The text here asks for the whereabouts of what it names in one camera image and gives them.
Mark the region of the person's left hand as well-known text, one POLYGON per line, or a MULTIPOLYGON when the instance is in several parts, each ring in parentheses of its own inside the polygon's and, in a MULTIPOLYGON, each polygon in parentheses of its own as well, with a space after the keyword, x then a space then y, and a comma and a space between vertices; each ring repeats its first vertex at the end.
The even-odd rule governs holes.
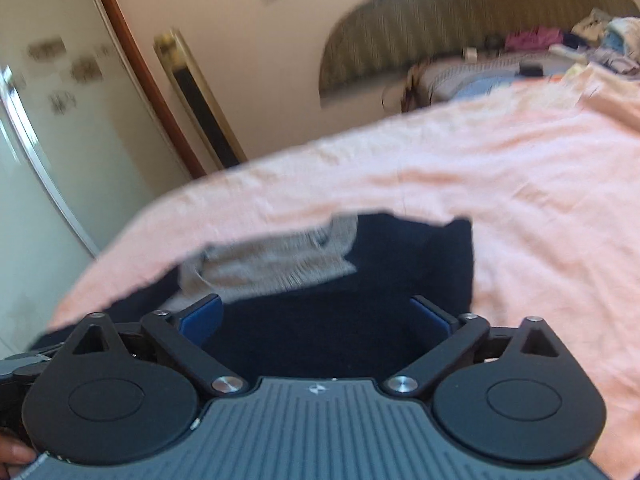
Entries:
POLYGON ((11 479, 29 466, 37 453, 12 434, 0 434, 0 478, 11 479))

